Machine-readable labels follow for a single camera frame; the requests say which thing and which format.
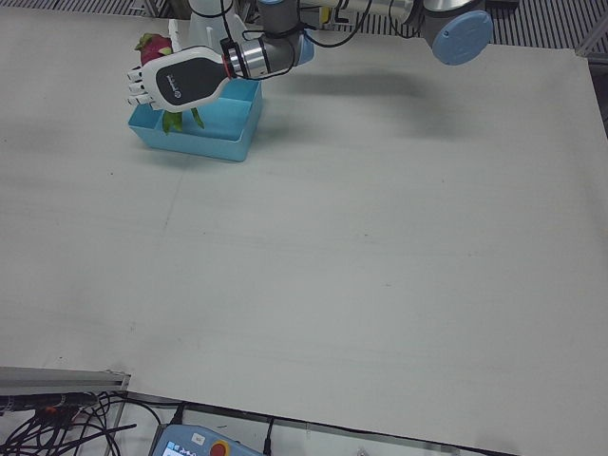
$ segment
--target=white table surface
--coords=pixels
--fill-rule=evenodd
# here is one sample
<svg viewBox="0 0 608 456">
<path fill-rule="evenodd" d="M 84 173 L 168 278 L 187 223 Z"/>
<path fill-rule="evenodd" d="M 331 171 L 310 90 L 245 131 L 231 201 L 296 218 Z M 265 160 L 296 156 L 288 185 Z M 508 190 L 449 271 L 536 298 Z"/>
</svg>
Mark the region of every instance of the white table surface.
<svg viewBox="0 0 608 456">
<path fill-rule="evenodd" d="M 469 447 L 608 450 L 608 143 L 585 62 L 360 36 L 235 164 L 147 149 L 164 21 L 0 9 L 0 365 Z"/>
</svg>

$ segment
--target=dragon fruit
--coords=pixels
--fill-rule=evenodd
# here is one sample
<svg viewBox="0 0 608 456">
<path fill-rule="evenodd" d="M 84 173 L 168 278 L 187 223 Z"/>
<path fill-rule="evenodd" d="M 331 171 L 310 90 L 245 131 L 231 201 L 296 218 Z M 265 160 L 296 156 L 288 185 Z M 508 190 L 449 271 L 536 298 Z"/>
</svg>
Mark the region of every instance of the dragon fruit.
<svg viewBox="0 0 608 456">
<path fill-rule="evenodd" d="M 166 38 L 158 33 L 144 33 L 140 42 L 135 46 L 135 50 L 140 52 L 140 60 L 142 67 L 151 60 L 158 59 L 173 52 L 171 48 L 171 39 Z M 200 128 L 204 128 L 205 124 L 200 118 L 199 111 L 193 107 L 191 109 L 192 116 Z M 171 128 L 181 131 L 181 112 L 164 111 L 162 113 L 162 131 L 169 134 Z"/>
</svg>

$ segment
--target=wire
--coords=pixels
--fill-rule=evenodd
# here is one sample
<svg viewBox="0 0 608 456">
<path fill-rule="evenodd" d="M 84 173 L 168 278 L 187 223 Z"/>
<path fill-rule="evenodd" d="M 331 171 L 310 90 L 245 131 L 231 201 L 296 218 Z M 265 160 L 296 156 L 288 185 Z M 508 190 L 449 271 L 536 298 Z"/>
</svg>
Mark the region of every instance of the wire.
<svg viewBox="0 0 608 456">
<path fill-rule="evenodd" d="M 55 444 L 54 442 L 49 441 L 49 443 L 47 443 L 47 448 L 49 449 L 57 449 L 57 451 L 54 454 L 57 455 L 61 455 L 67 451 L 70 451 L 71 449 L 75 448 L 75 447 L 79 447 L 81 444 L 85 443 L 85 442 L 89 442 L 91 440 L 97 439 L 98 437 L 102 437 L 102 436 L 107 436 L 107 435 L 111 435 L 114 434 L 116 432 L 119 432 L 121 430 L 127 430 L 127 429 L 132 429 L 135 428 L 137 425 L 133 424 L 133 425 L 125 425 L 125 426 L 118 426 L 118 427 L 113 427 L 110 429 L 107 428 L 103 428 L 101 426 L 97 426 L 97 425 L 93 425 L 91 423 L 81 423 L 81 424 L 74 424 L 74 427 L 78 427 L 78 426 L 83 426 L 83 427 L 91 427 L 91 428 L 96 428 L 99 429 L 100 432 L 97 432 L 95 434 L 91 434 L 88 435 L 86 437 L 83 437 L 81 439 L 72 441 L 72 442 L 68 442 L 66 444 Z M 20 445 L 20 446 L 11 446 L 11 445 L 1 445 L 0 449 L 3 451 L 3 453 L 6 453 L 7 451 L 11 451 L 11 450 L 20 450 L 21 448 L 24 449 L 40 449 L 38 446 L 36 445 Z"/>
<path fill-rule="evenodd" d="M 179 402 L 159 402 L 159 401 L 147 401 L 145 399 L 137 399 L 135 397 L 130 397 L 129 394 L 123 394 L 120 391 L 113 391 L 110 393 L 110 395 L 112 397 L 120 397 L 123 399 L 128 399 L 129 401 L 132 402 L 139 402 L 140 404 L 146 404 L 148 406 L 156 406 L 156 407 L 179 407 L 181 404 L 183 404 L 182 401 Z"/>
<path fill-rule="evenodd" d="M 308 34 L 305 34 L 304 36 L 306 37 L 306 39 L 308 41 L 310 41 L 311 43 L 316 44 L 317 46 L 319 46 L 321 48 L 338 48 L 340 46 L 344 46 L 344 45 L 346 45 L 354 37 L 354 35 L 357 34 L 357 32 L 359 31 L 359 29 L 361 29 L 363 27 L 363 22 L 366 20 L 366 18 L 368 17 L 368 14 L 370 13 L 370 8 L 371 8 L 371 4 L 372 3 L 373 3 L 373 0 L 368 0 L 368 5 L 366 6 L 365 10 L 363 11 L 363 14 L 361 15 L 361 18 L 359 19 L 359 22 L 356 24 L 356 26 L 351 31 L 351 33 L 349 34 L 349 36 L 347 36 L 342 41 L 339 41 L 337 43 L 327 44 L 327 43 L 320 43 L 320 42 L 316 41 L 312 36 L 309 36 Z M 300 0 L 297 0 L 298 15 L 299 15 L 299 5 L 300 5 Z"/>
<path fill-rule="evenodd" d="M 390 24 L 390 29 L 393 30 L 397 36 L 400 36 L 401 38 L 404 38 L 406 40 L 410 39 L 410 38 L 414 38 L 415 36 L 419 35 L 420 33 L 420 29 L 422 28 L 422 24 L 424 22 L 425 19 L 425 15 L 420 13 L 420 15 L 418 16 L 418 28 L 415 28 L 412 33 L 410 35 L 404 35 L 400 30 L 397 29 L 397 27 L 394 25 L 393 23 L 393 19 L 392 19 L 392 6 L 394 5 L 395 0 L 390 0 L 389 3 L 389 24 Z M 405 23 L 401 23 L 400 27 L 401 29 L 403 29 L 403 25 Z"/>
<path fill-rule="evenodd" d="M 226 29 L 226 35 L 228 36 L 230 43 L 234 43 L 235 40 L 232 39 L 232 33 L 230 33 L 230 27 L 228 26 L 228 18 L 226 17 L 228 10 L 230 10 L 230 8 L 232 7 L 232 2 L 230 3 L 230 7 L 228 7 L 228 10 L 224 9 L 224 0 L 219 0 L 219 5 L 221 6 L 221 19 L 224 23 L 224 28 Z"/>
<path fill-rule="evenodd" d="M 264 450 L 262 454 L 265 456 L 273 455 L 273 444 L 270 439 L 270 434 L 273 432 L 273 425 L 275 424 L 275 417 L 271 417 L 270 422 L 268 423 L 268 432 L 266 432 L 266 440 L 264 440 Z"/>
<path fill-rule="evenodd" d="M 230 9 L 232 8 L 233 4 L 234 4 L 234 1 L 230 2 L 230 5 L 228 5 L 227 9 L 224 9 L 224 7 L 222 5 L 221 6 L 221 11 L 218 14 L 203 14 L 202 12 L 196 11 L 192 7 L 190 7 L 190 10 L 192 10 L 192 12 L 194 12 L 197 16 L 204 17 L 205 19 L 215 19 L 216 17 L 220 17 L 222 15 L 228 14 L 228 11 L 230 11 Z"/>
</svg>

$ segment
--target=blue tray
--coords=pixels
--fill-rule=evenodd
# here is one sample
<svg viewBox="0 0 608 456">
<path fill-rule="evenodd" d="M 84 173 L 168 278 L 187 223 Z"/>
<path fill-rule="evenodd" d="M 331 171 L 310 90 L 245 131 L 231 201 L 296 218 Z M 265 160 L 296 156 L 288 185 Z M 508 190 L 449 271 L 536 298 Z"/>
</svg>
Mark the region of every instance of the blue tray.
<svg viewBox="0 0 608 456">
<path fill-rule="evenodd" d="M 185 154 L 242 162 L 262 110 L 262 87 L 258 81 L 234 80 L 226 85 L 219 99 L 199 107 L 205 127 L 200 128 L 190 110 L 184 111 L 182 132 L 162 131 L 162 110 L 149 104 L 135 108 L 129 127 L 149 147 Z"/>
</svg>

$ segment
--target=cable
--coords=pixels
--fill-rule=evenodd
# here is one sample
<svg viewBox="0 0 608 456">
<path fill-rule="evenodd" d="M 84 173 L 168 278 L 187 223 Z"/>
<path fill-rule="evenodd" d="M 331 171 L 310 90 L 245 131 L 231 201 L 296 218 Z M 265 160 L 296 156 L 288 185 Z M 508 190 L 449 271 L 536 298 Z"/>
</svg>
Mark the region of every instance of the cable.
<svg viewBox="0 0 608 456">
<path fill-rule="evenodd" d="M 404 38 L 406 40 L 410 39 L 410 38 L 414 38 L 416 35 L 418 35 L 420 33 L 420 29 L 422 28 L 422 24 L 424 22 L 425 19 L 425 15 L 420 13 L 420 15 L 418 16 L 418 29 L 414 29 L 412 31 L 412 33 L 410 35 L 404 35 L 400 30 L 397 29 L 397 27 L 394 25 L 393 23 L 393 19 L 392 19 L 392 6 L 394 5 L 395 0 L 390 0 L 389 3 L 389 24 L 390 24 L 390 29 L 393 30 L 397 36 L 400 36 L 401 38 Z M 415 5 L 414 5 L 414 10 L 410 13 L 414 13 L 416 11 Z"/>
<path fill-rule="evenodd" d="M 275 417 L 271 417 L 270 422 L 268 423 L 268 432 L 266 433 L 266 440 L 264 440 L 264 450 L 262 451 L 262 454 L 264 454 L 265 456 L 272 456 L 273 455 L 273 449 L 272 449 L 272 442 L 270 440 L 270 434 L 273 432 L 273 425 L 275 424 Z"/>
<path fill-rule="evenodd" d="M 228 5 L 227 9 L 224 9 L 223 4 L 222 4 L 221 11 L 218 14 L 203 14 L 202 12 L 196 11 L 192 7 L 190 7 L 190 10 L 192 10 L 192 12 L 194 12 L 197 16 L 204 17 L 205 19 L 215 19 L 222 15 L 225 16 L 226 14 L 228 14 L 228 11 L 230 11 L 230 9 L 232 8 L 233 5 L 234 5 L 234 1 L 230 2 L 230 5 Z"/>
<path fill-rule="evenodd" d="M 183 424 L 183 411 L 186 409 L 186 403 L 183 402 L 178 405 L 178 408 L 175 410 L 175 414 L 173 418 L 171 418 L 170 425 L 181 425 Z"/>
<path fill-rule="evenodd" d="M 224 28 L 226 29 L 226 35 L 228 36 L 230 43 L 234 43 L 235 40 L 232 39 L 232 33 L 230 33 L 230 27 L 228 26 L 228 18 L 226 17 L 226 14 L 228 13 L 228 11 L 226 9 L 224 9 L 224 0 L 219 0 L 219 5 L 221 7 L 221 19 L 224 23 Z M 230 7 L 228 7 L 228 10 L 230 10 L 231 7 L 232 7 L 232 2 L 230 3 Z"/>
<path fill-rule="evenodd" d="M 74 424 L 73 426 L 75 426 L 75 427 L 77 427 L 77 426 L 92 427 L 92 428 L 100 429 L 100 432 L 88 435 L 86 437 L 83 437 L 82 439 L 78 439 L 78 440 L 75 440 L 75 441 L 72 441 L 72 442 L 68 442 L 66 444 L 57 445 L 57 444 L 53 443 L 52 445 L 49 445 L 48 448 L 53 448 L 53 449 L 56 448 L 56 449 L 58 449 L 58 451 L 56 451 L 55 454 L 61 455 L 61 454 L 65 453 L 65 452 L 67 452 L 67 451 L 70 451 L 71 449 L 73 449 L 75 447 L 79 447 L 81 444 L 83 444 L 85 442 L 89 442 L 91 440 L 97 439 L 98 437 L 102 437 L 102 436 L 106 436 L 106 435 L 111 435 L 111 434 L 114 434 L 114 433 L 119 432 L 121 430 L 132 429 L 132 428 L 135 428 L 137 425 L 133 424 L 133 425 L 118 426 L 118 427 L 113 427 L 113 428 L 110 428 L 110 429 L 104 429 L 104 428 L 102 428 L 100 426 L 93 425 L 93 424 L 90 424 L 90 423 L 89 424 Z M 3 452 L 5 452 L 5 453 L 7 451 L 10 451 L 13 448 L 15 448 L 15 446 L 6 446 L 6 445 L 1 445 L 0 446 L 0 449 Z M 21 445 L 17 449 L 21 449 L 21 448 L 24 448 L 24 449 L 39 449 L 39 447 L 35 446 L 35 445 Z"/>
<path fill-rule="evenodd" d="M 346 45 L 352 39 L 352 37 L 354 37 L 354 35 L 357 34 L 359 29 L 361 29 L 363 27 L 363 22 L 366 20 L 366 18 L 368 17 L 368 14 L 370 13 L 370 8 L 371 8 L 372 3 L 373 3 L 373 0 L 368 0 L 368 5 L 366 6 L 365 10 L 363 11 L 361 18 L 359 19 L 359 22 L 356 24 L 356 26 L 351 31 L 349 36 L 347 36 L 342 41 L 339 41 L 337 43 L 326 44 L 326 43 L 320 43 L 320 42 L 316 41 L 313 37 L 309 36 L 308 34 L 305 34 L 304 36 L 311 43 L 314 43 L 321 48 L 338 48 L 340 46 Z M 297 0 L 298 14 L 299 14 L 299 5 L 300 5 L 300 0 Z"/>
</svg>

